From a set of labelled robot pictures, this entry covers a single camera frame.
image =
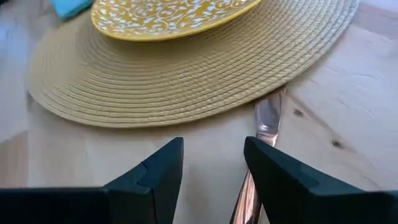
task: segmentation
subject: knife blade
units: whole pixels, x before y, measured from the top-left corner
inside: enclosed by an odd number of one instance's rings
[[[280,115],[286,89],[279,88],[255,107],[256,137],[274,147],[279,132]],[[256,192],[253,177],[248,171],[236,201],[230,224],[257,224],[260,217],[261,201]]]

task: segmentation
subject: plate rim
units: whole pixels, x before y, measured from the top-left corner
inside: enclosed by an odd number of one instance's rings
[[[248,12],[248,10],[252,9],[254,6],[258,5],[262,0],[254,0],[252,3],[248,4],[246,7],[242,8],[241,10],[235,12],[234,14],[231,14],[219,21],[213,22],[211,24],[208,24],[207,26],[203,26],[197,29],[192,29],[192,30],[188,30],[185,32],[179,32],[176,34],[169,34],[169,35],[159,35],[159,36],[155,36],[155,35],[146,35],[146,37],[141,37],[138,35],[134,35],[134,36],[130,36],[130,37],[121,37],[118,35],[113,35],[109,32],[105,32],[103,30],[101,30],[96,23],[94,22],[94,17],[93,17],[93,11],[94,11],[94,7],[91,7],[90,9],[90,17],[91,17],[91,23],[94,25],[95,29],[100,31],[102,34],[107,35],[108,37],[112,37],[115,39],[119,39],[119,40],[128,40],[128,41],[138,41],[138,42],[151,42],[151,41],[159,41],[159,40],[170,40],[170,39],[176,39],[179,37],[186,37],[188,35],[193,35],[193,34],[197,34],[209,29],[212,29],[214,27],[220,26],[222,24],[225,24],[235,18],[237,18],[238,16]]]

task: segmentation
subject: table surface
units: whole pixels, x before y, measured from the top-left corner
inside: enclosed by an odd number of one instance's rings
[[[174,223],[228,223],[255,135],[253,105],[200,121],[115,130],[73,123],[27,94],[48,0],[0,9],[0,187],[103,185],[175,136],[185,139]],[[364,190],[398,189],[398,1],[362,0],[347,31],[288,85],[276,147]]]

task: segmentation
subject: copper knife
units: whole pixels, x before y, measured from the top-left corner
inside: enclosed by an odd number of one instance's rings
[[[274,147],[279,132],[280,115],[286,89],[279,88],[256,103],[256,137]],[[253,177],[247,172],[236,201],[230,224],[258,224],[261,201],[256,192]]]

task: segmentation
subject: plate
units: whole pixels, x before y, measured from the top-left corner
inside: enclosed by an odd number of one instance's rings
[[[122,40],[152,41],[196,34],[245,13],[261,0],[97,0],[94,26]]]

